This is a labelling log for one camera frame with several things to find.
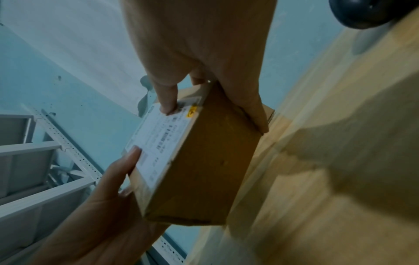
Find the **black symbol on yellow sticker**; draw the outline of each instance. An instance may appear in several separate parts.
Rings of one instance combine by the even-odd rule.
[[[195,114],[197,108],[198,108],[198,106],[196,104],[193,104],[191,106],[191,108],[189,109],[188,114],[186,115],[186,117],[187,118],[192,118],[193,115]]]

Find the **white metal shelving unit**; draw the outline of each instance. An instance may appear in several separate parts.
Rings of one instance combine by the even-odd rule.
[[[25,109],[0,110],[0,265],[21,264],[102,177],[49,117]],[[33,141],[35,130],[42,140]],[[142,264],[185,262],[164,237],[148,253],[152,260],[143,255]]]

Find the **cardboard box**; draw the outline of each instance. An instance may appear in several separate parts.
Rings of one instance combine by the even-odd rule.
[[[143,149],[130,175],[143,217],[180,225],[222,225],[261,137],[219,83],[179,91],[166,116],[155,103],[127,144]],[[266,107],[267,117],[273,110]]]

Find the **white label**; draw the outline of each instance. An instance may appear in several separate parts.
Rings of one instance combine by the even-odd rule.
[[[142,149],[137,169],[150,189],[158,182],[176,146],[185,133],[201,100],[200,96],[178,100],[178,110],[171,115],[160,112],[160,103],[151,106],[143,123],[126,146]]]

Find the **person's right hand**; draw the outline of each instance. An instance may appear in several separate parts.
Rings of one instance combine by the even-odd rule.
[[[186,75],[218,80],[262,133],[268,122],[259,74],[276,0],[121,0],[131,40],[163,113]]]

